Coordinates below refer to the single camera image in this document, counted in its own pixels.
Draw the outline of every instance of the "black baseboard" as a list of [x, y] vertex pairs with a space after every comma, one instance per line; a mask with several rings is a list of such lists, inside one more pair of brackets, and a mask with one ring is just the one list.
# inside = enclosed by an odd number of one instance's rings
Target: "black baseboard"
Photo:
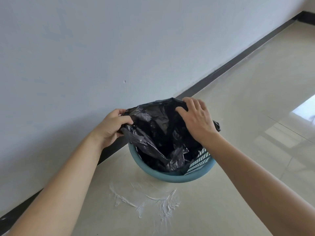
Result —
[[[251, 45], [249, 48], [247, 48], [245, 51], [237, 55], [235, 58], [231, 59], [229, 62], [224, 64], [222, 67], [218, 68], [211, 74], [209, 74], [204, 79], [200, 80], [198, 83], [184, 91], [182, 94], [177, 96], [176, 98], [182, 99], [183, 97], [191, 97], [198, 93], [200, 90], [202, 90], [204, 87], [206, 87], [208, 84], [210, 84], [212, 81], [217, 79], [220, 75], [228, 71], [230, 68], [232, 68], [234, 65], [236, 65], [238, 62], [240, 62], [242, 59], [246, 58], [250, 53], [258, 49], [260, 46], [262, 46], [264, 43], [266, 43], [268, 40], [273, 38], [275, 35], [277, 35], [279, 32], [287, 28], [289, 25], [291, 25], [294, 21], [300, 21], [308, 24], [315, 25], [315, 14], [307, 11], [302, 11], [262, 39], [260, 39], [255, 44]], [[111, 146], [105, 148], [102, 151], [102, 154], [100, 156], [100, 160], [98, 164], [102, 163], [104, 160], [106, 160], [108, 157], [110, 157], [112, 154], [114, 154], [116, 151], [118, 151], [120, 148], [125, 146], [127, 144], [127, 141], [124, 137], [120, 137], [117, 139]], [[7, 214], [3, 215], [0, 218], [0, 235], [3, 235], [6, 233], [10, 228], [13, 226], [13, 224], [17, 221], [17, 219], [23, 214], [23, 212], [27, 209], [27, 207], [33, 202], [33, 200], [37, 197], [37, 195], [40, 193], [37, 192], [27, 200], [25, 200], [23, 203], [16, 206], [14, 209], [12, 209]]]

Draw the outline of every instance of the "person's left arm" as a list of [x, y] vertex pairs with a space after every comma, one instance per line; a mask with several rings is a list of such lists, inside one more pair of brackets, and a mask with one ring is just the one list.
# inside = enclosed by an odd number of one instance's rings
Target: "person's left arm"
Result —
[[8, 236], [68, 236], [72, 233], [102, 150], [120, 136], [117, 131], [122, 124], [133, 124], [130, 116], [120, 116], [124, 111], [112, 111], [82, 140]]

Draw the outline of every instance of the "tile floor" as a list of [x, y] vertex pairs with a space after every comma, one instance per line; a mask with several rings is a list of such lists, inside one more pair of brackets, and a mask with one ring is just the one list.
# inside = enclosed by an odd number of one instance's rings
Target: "tile floor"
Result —
[[[315, 206], [315, 27], [294, 23], [195, 95], [222, 135]], [[115, 194], [127, 203], [116, 201]], [[176, 189], [177, 207], [159, 201]], [[125, 146], [96, 169], [73, 235], [271, 235], [216, 164], [193, 182], [146, 175]]]

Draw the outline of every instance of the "trash bag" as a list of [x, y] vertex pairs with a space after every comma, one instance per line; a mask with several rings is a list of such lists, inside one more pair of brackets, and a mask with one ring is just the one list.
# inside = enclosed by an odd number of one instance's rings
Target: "trash bag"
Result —
[[[128, 109], [134, 124], [124, 124], [120, 131], [137, 147], [141, 159], [149, 167], [160, 172], [173, 172], [190, 164], [203, 149], [187, 130], [182, 117], [175, 111], [185, 102], [169, 98], [141, 104]], [[213, 121], [217, 131], [219, 123]]]

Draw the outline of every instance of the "white wall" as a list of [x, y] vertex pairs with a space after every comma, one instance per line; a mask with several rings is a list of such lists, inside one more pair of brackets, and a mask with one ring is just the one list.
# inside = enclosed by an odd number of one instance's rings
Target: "white wall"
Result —
[[182, 92], [304, 1], [1, 0], [0, 215], [109, 111]]
[[303, 8], [305, 11], [315, 12], [315, 0], [308, 0]]

